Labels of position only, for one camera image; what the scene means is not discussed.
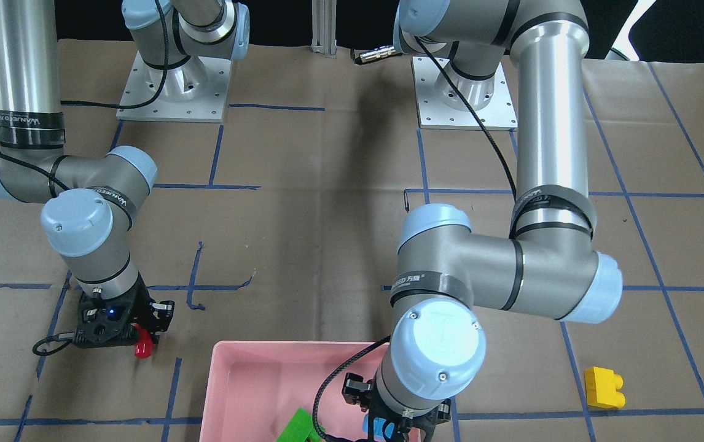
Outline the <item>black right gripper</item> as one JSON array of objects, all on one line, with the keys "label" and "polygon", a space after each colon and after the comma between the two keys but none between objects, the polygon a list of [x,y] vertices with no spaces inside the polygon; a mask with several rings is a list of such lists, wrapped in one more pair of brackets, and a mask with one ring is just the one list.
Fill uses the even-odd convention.
[{"label": "black right gripper", "polygon": [[74,345],[79,349],[99,349],[135,345],[141,341],[158,344],[169,329],[175,302],[153,302],[143,277],[124,294],[113,299],[82,293]]}]

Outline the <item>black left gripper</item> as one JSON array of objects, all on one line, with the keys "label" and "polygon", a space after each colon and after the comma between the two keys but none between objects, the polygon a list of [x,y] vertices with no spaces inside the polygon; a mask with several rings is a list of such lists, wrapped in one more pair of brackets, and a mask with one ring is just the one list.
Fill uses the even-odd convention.
[{"label": "black left gripper", "polygon": [[417,415],[417,412],[411,409],[397,413],[385,405],[379,394],[375,394],[374,378],[365,380],[363,376],[352,372],[345,374],[342,395],[349,405],[359,406],[361,411],[368,412],[370,430],[366,441],[374,441],[375,417],[395,422],[395,436],[398,439],[403,438],[403,441],[409,441],[409,433],[415,428],[423,432],[423,441],[431,441],[436,426],[450,420],[451,399],[443,400],[436,408],[423,415]]}]

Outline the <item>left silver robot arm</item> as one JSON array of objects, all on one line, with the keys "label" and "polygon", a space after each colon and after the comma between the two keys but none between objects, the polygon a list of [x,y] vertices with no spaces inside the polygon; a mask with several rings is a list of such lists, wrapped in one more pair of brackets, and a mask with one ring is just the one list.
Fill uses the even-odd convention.
[{"label": "left silver robot arm", "polygon": [[[448,420],[448,401],[481,369],[486,336],[473,308],[599,324],[618,307],[624,279],[616,261],[594,251],[589,198],[582,60],[590,46],[579,1],[402,1],[394,26],[402,48],[456,43],[448,70],[484,76],[504,51],[518,70],[518,153],[506,238],[472,232],[453,205],[408,213],[389,303],[393,330],[374,378],[354,384],[347,403],[369,412],[383,439],[431,438]],[[485,48],[473,63],[462,45]]]}]

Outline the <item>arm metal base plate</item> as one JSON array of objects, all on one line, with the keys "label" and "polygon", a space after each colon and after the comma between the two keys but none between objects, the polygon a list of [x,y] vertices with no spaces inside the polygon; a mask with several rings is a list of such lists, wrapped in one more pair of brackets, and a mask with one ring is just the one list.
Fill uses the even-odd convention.
[{"label": "arm metal base plate", "polygon": [[477,130],[476,120],[490,131],[518,128],[517,112],[501,63],[493,77],[472,80],[445,68],[448,59],[439,58],[438,62],[441,68],[427,56],[413,57],[420,128]]},{"label": "arm metal base plate", "polygon": [[[139,104],[150,99],[162,71],[145,64],[137,53],[120,104]],[[119,120],[141,122],[222,123],[227,107],[232,61],[193,56],[168,71],[165,86],[152,104],[119,110]]]}]

